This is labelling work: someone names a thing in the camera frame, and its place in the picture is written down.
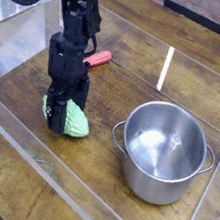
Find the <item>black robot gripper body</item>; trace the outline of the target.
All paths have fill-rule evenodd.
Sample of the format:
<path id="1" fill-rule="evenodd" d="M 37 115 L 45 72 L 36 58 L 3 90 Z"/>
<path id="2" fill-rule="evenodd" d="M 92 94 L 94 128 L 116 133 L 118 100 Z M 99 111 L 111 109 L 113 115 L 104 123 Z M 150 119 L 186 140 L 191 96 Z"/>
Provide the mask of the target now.
<path id="1" fill-rule="evenodd" d="M 88 77 L 89 65 L 84 62 L 87 45 L 87 41 L 77 44 L 71 42 L 59 32 L 51 37 L 48 74 L 52 84 L 49 86 L 48 96 L 73 98 L 79 80 L 84 76 Z"/>

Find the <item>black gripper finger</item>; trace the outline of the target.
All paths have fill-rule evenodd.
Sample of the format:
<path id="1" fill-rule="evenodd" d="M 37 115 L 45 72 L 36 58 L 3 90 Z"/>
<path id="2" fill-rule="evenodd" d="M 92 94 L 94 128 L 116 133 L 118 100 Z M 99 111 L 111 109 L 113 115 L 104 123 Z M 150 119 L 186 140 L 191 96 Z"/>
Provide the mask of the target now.
<path id="1" fill-rule="evenodd" d="M 56 134 L 63 134 L 66 122 L 68 102 L 58 97 L 47 97 L 46 115 L 48 128 Z"/>
<path id="2" fill-rule="evenodd" d="M 90 87 L 90 78 L 89 77 L 84 76 L 77 83 L 72 100 L 81 109 L 85 109 L 86 99 L 87 99 L 87 95 L 89 93 L 89 87 Z"/>

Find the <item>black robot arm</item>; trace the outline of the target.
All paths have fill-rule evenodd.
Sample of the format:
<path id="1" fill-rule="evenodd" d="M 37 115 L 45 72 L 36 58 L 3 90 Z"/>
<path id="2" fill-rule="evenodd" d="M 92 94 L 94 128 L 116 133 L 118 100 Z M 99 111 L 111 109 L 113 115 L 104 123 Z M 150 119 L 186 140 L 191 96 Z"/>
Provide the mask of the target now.
<path id="1" fill-rule="evenodd" d="M 49 47 L 48 74 L 52 83 L 47 90 L 48 127 L 57 134 L 67 132 L 66 110 L 71 100 L 84 108 L 89 93 L 89 41 L 100 31 L 98 0 L 61 0 L 64 30 L 53 34 Z"/>

